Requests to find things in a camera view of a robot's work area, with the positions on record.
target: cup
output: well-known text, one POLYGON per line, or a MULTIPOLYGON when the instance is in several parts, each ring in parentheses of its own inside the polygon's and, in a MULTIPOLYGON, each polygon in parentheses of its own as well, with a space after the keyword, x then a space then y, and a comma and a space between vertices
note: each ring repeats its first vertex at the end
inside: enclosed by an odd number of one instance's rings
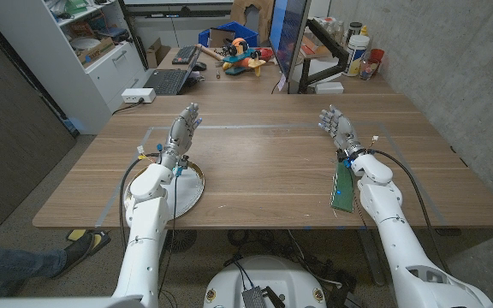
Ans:
POLYGON ((359 77, 362 80, 369 80, 374 72, 377 70, 377 67, 380 65, 379 60, 373 58, 362 58, 360 60, 360 70, 359 77))
MULTIPOLYGON (((383 51, 383 50, 373 49, 373 50, 371 50, 371 52, 370 52, 370 58, 372 58, 372 59, 376 59, 376 60, 378 60, 378 61, 381 63, 381 62, 382 62, 382 59, 383 59, 383 54, 384 54, 384 53, 385 53, 385 51, 383 51)), ((376 68, 376 71, 375 71, 375 72, 374 72, 374 74, 372 74, 372 75, 377 74, 377 71, 378 71, 379 69, 380 69, 380 67, 378 66, 378 67, 376 68)))

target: monitor stand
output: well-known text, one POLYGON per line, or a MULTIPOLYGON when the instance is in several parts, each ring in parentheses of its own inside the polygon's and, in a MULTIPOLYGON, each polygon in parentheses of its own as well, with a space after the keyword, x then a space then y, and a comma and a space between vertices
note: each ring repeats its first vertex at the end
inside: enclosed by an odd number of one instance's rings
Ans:
POLYGON ((331 68, 326 68, 320 72, 309 75, 309 66, 311 64, 311 58, 304 58, 302 65, 301 78, 298 84, 291 82, 288 92, 298 94, 307 93, 307 87, 317 81, 329 78, 335 74, 341 73, 346 69, 347 60, 349 59, 349 53, 345 51, 331 36, 324 30, 321 25, 312 19, 308 19, 306 26, 312 31, 312 33, 323 43, 326 48, 332 53, 332 57, 337 57, 339 62, 331 68))

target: monitor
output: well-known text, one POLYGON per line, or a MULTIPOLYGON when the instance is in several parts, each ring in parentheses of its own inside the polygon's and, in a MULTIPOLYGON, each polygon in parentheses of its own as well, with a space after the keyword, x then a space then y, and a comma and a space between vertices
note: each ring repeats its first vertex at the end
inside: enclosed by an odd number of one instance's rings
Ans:
POLYGON ((304 36, 311 0, 275 0, 270 44, 282 74, 288 81, 304 36))

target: laptop keyboard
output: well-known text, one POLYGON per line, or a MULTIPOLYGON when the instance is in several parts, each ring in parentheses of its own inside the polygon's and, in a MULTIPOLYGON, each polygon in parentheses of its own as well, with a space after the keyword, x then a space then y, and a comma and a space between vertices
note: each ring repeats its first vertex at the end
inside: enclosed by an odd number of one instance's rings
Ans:
POLYGON ((180 90, 178 87, 181 85, 185 73, 186 71, 183 70, 165 72, 163 82, 157 86, 155 93, 170 95, 178 93, 178 90, 180 90))

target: gray wall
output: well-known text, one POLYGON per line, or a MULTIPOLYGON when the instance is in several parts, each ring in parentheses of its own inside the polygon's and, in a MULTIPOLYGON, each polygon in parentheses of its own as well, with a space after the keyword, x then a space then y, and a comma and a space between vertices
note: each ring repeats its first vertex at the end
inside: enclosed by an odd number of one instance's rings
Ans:
MULTIPOLYGON (((330 15, 367 25, 383 77, 493 192, 493 0, 332 0, 330 15)), ((450 259, 493 299, 493 239, 450 259)))

